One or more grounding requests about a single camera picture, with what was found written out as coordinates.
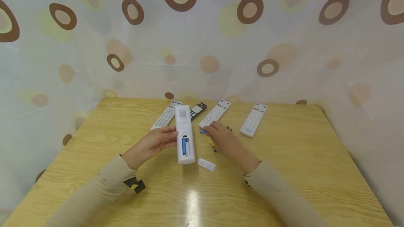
black remote control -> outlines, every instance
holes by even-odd
[[[190,110],[191,112],[191,121],[194,120],[194,118],[196,118],[197,115],[201,114],[204,110],[206,110],[207,105],[205,105],[204,103],[198,103],[197,105],[195,105],[194,107],[192,107],[192,109]]]

sleeve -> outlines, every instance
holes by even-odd
[[[136,170],[130,169],[120,155],[115,156],[53,213],[45,227],[87,226],[103,206],[129,189],[123,182],[135,175]]]
[[[268,163],[245,175],[245,181],[275,208],[288,227],[329,227],[302,195],[287,184]]]

curtain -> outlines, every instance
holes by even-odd
[[[315,104],[404,225],[403,22],[404,0],[0,0],[0,225],[104,97]]]

wood grain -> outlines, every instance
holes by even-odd
[[[149,132],[167,100],[101,100],[69,144],[14,211],[5,227],[42,226],[51,214],[117,153]],[[191,107],[197,101],[184,101]],[[147,189],[123,195],[103,209],[93,226],[284,226],[279,216],[244,183],[242,171],[214,153],[193,121],[196,157],[217,165],[210,172],[177,164],[176,148],[145,163],[137,177]],[[329,122],[314,105],[268,104],[254,138],[240,134],[253,103],[233,103],[221,123],[233,129],[261,160],[272,163],[332,226],[393,226]]]

blue battery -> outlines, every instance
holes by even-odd
[[[182,155],[187,155],[187,141],[186,139],[182,139]]]

